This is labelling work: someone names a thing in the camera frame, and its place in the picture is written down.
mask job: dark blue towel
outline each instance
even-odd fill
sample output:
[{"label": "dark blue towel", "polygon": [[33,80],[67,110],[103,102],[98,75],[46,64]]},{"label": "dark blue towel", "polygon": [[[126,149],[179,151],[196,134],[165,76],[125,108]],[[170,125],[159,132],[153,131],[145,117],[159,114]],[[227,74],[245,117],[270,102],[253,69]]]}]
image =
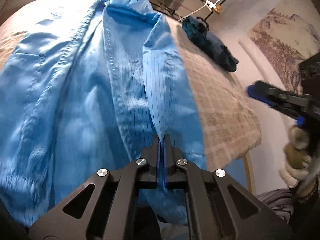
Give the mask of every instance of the dark blue towel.
[{"label": "dark blue towel", "polygon": [[188,38],[220,67],[229,72],[236,71],[239,61],[233,57],[223,42],[209,32],[197,19],[189,16],[182,22],[182,28]]}]

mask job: bed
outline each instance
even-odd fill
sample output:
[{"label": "bed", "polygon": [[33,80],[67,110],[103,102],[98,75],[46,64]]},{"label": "bed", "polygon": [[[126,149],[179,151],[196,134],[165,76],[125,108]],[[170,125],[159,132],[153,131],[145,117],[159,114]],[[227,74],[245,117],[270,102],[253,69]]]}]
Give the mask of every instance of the bed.
[{"label": "bed", "polygon": [[[0,70],[28,29],[57,0],[37,0],[0,26]],[[198,108],[208,170],[225,167],[261,142],[257,116],[235,74],[227,73],[196,47],[174,19],[167,18],[179,47]]]}]

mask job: folded cloth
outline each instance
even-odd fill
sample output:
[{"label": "folded cloth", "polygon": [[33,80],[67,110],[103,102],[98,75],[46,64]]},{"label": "folded cloth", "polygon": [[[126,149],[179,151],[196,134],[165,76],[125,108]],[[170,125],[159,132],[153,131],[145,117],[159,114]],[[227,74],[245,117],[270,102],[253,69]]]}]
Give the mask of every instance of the folded cloth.
[{"label": "folded cloth", "polygon": [[233,57],[223,42],[192,16],[184,19],[182,28],[188,38],[205,52],[220,67],[229,72],[236,71],[239,61]]},{"label": "folded cloth", "polygon": [[[0,198],[26,226],[98,169],[139,158],[155,133],[169,133],[185,158],[206,168],[196,104],[165,17],[148,0],[63,1],[29,29],[0,73]],[[159,184],[141,195],[167,221],[186,223],[183,194]]]}]

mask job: silver bolt head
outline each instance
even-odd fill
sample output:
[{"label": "silver bolt head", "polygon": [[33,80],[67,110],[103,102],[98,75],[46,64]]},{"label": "silver bolt head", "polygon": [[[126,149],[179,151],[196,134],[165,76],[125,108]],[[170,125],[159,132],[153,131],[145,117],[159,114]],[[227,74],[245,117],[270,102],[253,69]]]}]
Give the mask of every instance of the silver bolt head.
[{"label": "silver bolt head", "polygon": [[188,161],[186,159],[178,159],[177,160],[177,164],[178,165],[186,165],[188,163]]},{"label": "silver bolt head", "polygon": [[218,177],[224,177],[226,175],[226,172],[224,170],[216,170],[216,175]]},{"label": "silver bolt head", "polygon": [[98,170],[97,174],[98,174],[98,176],[103,177],[108,174],[108,171],[106,169],[100,169],[100,170]]},{"label": "silver bolt head", "polygon": [[147,161],[145,159],[138,159],[136,160],[137,165],[145,165],[147,163]]}]

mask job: white wall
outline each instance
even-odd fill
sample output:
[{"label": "white wall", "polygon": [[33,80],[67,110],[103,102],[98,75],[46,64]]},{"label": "white wall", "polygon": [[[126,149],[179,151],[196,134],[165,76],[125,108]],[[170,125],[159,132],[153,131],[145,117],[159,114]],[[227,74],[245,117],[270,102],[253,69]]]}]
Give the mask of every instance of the white wall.
[{"label": "white wall", "polygon": [[[239,59],[235,73],[244,88],[261,79],[284,89],[268,60],[247,37],[247,31],[280,1],[236,0],[219,16],[208,20],[210,30]],[[320,16],[310,0],[297,0],[297,11],[292,13],[313,24],[320,33]],[[250,152],[256,193],[259,194],[285,187],[278,170],[284,159],[282,149],[287,143],[287,130],[293,120],[255,100],[252,100],[252,108],[259,118],[262,132],[262,144]]]}]

